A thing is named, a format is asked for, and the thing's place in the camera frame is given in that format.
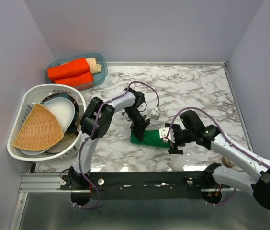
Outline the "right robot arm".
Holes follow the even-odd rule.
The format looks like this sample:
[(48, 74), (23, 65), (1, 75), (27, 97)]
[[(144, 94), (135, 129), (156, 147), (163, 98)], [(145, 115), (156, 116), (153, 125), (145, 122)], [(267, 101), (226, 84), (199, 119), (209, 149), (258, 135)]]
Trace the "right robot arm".
[(175, 115), (181, 119), (184, 129), (171, 122), (159, 130), (160, 139), (170, 144), (169, 153), (182, 154), (178, 146), (194, 142), (222, 155), (241, 171), (213, 163), (205, 169), (202, 183), (209, 188), (219, 184), (241, 190), (252, 195), (262, 207), (270, 210), (270, 160), (233, 141), (217, 122), (205, 126), (196, 111), (195, 107), (187, 107)]

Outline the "green t-shirt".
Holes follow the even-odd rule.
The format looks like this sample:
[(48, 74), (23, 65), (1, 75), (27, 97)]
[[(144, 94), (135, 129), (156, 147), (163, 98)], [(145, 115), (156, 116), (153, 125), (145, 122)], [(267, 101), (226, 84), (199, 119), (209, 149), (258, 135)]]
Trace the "green t-shirt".
[(150, 146), (150, 147), (159, 147), (159, 148), (166, 148), (166, 149), (170, 148), (169, 143), (165, 143), (159, 138), (158, 130), (145, 130), (142, 141), (139, 141), (135, 137), (135, 135), (132, 133), (130, 136), (130, 143), (137, 144), (137, 145)]

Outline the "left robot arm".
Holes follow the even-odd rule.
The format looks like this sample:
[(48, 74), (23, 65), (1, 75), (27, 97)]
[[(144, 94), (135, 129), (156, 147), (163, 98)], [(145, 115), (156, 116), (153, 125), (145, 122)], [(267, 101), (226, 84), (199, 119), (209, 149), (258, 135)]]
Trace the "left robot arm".
[(143, 93), (132, 88), (124, 89), (122, 93), (111, 99), (94, 97), (86, 108), (80, 121), (82, 143), (79, 147), (77, 160), (68, 171), (71, 183), (77, 189), (87, 186), (87, 173), (91, 170), (92, 156), (99, 140), (108, 132), (115, 113), (123, 110), (132, 122), (131, 133), (138, 141), (143, 141), (144, 131), (150, 124), (149, 118), (144, 118), (138, 107), (145, 102)]

